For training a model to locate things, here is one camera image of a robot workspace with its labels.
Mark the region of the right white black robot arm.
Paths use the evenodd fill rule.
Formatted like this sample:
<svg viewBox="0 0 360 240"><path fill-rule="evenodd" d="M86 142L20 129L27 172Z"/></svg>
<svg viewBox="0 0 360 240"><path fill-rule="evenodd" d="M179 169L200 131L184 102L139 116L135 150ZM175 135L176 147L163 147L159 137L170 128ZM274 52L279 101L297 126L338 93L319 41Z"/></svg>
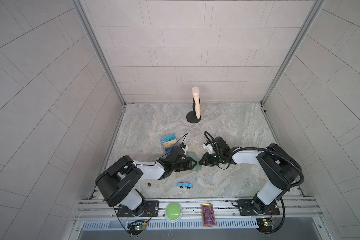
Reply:
<svg viewBox="0 0 360 240"><path fill-rule="evenodd" d="M251 164L262 167L268 181L255 195L255 207L268 207L274 200L281 199L287 191L301 185L305 180L301 166L277 144L270 144L266 148L230 148L223 138L217 137L213 140L207 139L203 148L207 151L199 161L203 166Z"/></svg>

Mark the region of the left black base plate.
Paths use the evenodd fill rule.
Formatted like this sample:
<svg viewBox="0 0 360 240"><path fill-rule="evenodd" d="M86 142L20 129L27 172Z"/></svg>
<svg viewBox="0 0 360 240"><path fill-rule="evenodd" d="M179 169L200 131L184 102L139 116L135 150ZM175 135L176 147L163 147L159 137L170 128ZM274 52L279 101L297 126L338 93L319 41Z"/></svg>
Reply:
<svg viewBox="0 0 360 240"><path fill-rule="evenodd" d="M117 216L121 218L157 217L159 201L143 201L136 209L131 210L127 206L120 205Z"/></svg>

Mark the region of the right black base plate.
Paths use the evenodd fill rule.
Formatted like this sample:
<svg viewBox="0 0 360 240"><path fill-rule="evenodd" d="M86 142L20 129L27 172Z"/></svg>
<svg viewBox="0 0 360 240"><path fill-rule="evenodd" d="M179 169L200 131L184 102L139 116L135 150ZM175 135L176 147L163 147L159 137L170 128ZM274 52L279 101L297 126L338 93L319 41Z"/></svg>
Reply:
<svg viewBox="0 0 360 240"><path fill-rule="evenodd" d="M273 201L270 205L265 205L260 200L239 199L232 202L232 205L239 209L241 216L278 216L281 214L276 201Z"/></svg>

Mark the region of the right green circuit board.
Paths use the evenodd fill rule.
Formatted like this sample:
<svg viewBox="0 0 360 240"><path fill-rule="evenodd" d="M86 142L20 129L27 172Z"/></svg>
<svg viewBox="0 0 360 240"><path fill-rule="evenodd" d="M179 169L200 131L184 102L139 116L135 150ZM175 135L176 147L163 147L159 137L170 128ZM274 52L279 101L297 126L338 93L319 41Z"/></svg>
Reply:
<svg viewBox="0 0 360 240"><path fill-rule="evenodd" d="M273 220L271 219L256 219L257 220L257 224L258 224L258 231L259 232L270 232L273 227L275 226L275 223L273 222Z"/></svg>

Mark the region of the teal card in stand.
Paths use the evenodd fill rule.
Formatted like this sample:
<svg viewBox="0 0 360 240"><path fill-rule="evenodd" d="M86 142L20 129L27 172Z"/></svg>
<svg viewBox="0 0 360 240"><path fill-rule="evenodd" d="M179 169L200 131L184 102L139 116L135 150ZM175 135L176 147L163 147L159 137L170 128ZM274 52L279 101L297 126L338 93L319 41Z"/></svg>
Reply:
<svg viewBox="0 0 360 240"><path fill-rule="evenodd" d="M173 141L173 140L177 140L176 138L176 135L175 134L169 134L169 135L166 135L164 137L161 137L161 143L164 144L166 142L170 142L170 141Z"/></svg>

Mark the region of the blue toy car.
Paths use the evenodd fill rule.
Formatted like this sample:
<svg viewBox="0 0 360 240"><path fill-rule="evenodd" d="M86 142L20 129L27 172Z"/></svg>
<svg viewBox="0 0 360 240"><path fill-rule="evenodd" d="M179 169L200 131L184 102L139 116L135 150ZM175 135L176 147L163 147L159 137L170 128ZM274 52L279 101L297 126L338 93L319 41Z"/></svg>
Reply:
<svg viewBox="0 0 360 240"><path fill-rule="evenodd" d="M193 188L193 185L187 182L183 182L183 183L178 183L178 187L180 188L186 188L186 189L191 189Z"/></svg>

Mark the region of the gold card in stand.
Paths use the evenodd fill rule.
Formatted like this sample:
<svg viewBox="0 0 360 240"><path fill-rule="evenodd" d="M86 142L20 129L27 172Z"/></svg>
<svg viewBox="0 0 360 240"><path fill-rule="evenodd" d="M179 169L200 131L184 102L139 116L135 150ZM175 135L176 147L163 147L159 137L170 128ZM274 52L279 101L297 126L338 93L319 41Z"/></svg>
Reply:
<svg viewBox="0 0 360 240"><path fill-rule="evenodd" d="M163 148L167 149L167 148L171 148L173 147L178 141L176 139L171 140L171 141L167 141L163 143Z"/></svg>

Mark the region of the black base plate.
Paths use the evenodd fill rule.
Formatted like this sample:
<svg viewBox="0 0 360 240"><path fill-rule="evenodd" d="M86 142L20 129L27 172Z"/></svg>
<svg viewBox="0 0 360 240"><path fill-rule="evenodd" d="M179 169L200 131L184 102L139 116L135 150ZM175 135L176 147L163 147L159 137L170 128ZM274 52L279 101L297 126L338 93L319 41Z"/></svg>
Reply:
<svg viewBox="0 0 360 240"><path fill-rule="evenodd" d="M232 205L239 209L241 216L278 216L281 214L276 201L273 201L270 205L265 205L260 200L239 199L232 202Z"/></svg>
<svg viewBox="0 0 360 240"><path fill-rule="evenodd" d="M159 201L143 201L136 209L131 210L127 206L120 205L117 216L121 218L157 217Z"/></svg>

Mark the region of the purple patterned card box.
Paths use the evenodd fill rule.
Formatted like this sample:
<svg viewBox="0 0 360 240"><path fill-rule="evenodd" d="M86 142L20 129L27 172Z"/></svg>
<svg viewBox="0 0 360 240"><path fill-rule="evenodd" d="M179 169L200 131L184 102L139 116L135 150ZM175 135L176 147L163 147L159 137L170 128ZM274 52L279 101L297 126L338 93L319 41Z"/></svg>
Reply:
<svg viewBox="0 0 360 240"><path fill-rule="evenodd" d="M215 227L216 219L213 204L203 204L201 205L201 210L203 217L203 227Z"/></svg>

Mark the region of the left green circuit board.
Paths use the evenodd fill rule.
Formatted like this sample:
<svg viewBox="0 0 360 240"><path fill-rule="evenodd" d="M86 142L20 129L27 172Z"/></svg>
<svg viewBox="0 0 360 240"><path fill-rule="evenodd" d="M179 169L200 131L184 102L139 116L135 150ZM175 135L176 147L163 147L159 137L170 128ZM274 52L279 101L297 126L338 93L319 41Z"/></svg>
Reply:
<svg viewBox="0 0 360 240"><path fill-rule="evenodd" d="M144 231L148 226L148 221L134 221L128 224L129 231Z"/></svg>

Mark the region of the green circuit board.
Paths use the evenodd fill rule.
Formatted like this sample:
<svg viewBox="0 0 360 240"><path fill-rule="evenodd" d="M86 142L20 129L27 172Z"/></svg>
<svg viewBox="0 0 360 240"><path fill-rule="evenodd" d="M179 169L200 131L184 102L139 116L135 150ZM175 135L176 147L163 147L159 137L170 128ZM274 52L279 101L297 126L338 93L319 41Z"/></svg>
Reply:
<svg viewBox="0 0 360 240"><path fill-rule="evenodd" d="M134 221L128 224L129 231L144 231L148 226L148 221Z"/></svg>
<svg viewBox="0 0 360 240"><path fill-rule="evenodd" d="M256 219L257 220L257 224L258 224L258 231L259 232L270 232L273 227L275 226L275 223L273 222L273 220L271 219Z"/></svg>

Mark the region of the black round microphone stand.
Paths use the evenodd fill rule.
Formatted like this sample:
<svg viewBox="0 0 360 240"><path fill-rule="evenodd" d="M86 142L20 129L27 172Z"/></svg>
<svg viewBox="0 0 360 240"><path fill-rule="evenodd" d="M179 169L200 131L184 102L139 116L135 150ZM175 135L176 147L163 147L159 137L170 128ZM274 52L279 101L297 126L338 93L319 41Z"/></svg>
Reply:
<svg viewBox="0 0 360 240"><path fill-rule="evenodd" d="M196 115L196 102L193 100L193 110L187 113L186 119L189 123L196 124L201 121Z"/></svg>

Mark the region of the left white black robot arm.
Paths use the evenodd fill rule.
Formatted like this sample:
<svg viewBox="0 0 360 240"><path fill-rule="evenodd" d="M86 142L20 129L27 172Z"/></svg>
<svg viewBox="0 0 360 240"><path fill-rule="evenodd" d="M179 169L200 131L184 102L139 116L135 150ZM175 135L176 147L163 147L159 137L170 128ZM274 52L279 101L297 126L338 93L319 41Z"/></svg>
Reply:
<svg viewBox="0 0 360 240"><path fill-rule="evenodd" d="M153 162L138 162L130 156L121 157L95 180L96 187L108 206L122 205L133 211L135 216L146 207L144 196L136 190L143 180L163 180L173 172L190 171L197 161L186 155L187 147L173 148L168 154Z"/></svg>

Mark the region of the green round button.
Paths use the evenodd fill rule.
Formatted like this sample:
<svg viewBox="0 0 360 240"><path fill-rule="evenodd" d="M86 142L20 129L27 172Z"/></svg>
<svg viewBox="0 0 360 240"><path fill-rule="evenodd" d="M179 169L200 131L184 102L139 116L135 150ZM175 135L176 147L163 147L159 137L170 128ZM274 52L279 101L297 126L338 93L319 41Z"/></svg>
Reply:
<svg viewBox="0 0 360 240"><path fill-rule="evenodd" d="M182 217L182 207L177 202L171 202L165 209L165 218L170 223L178 222Z"/></svg>

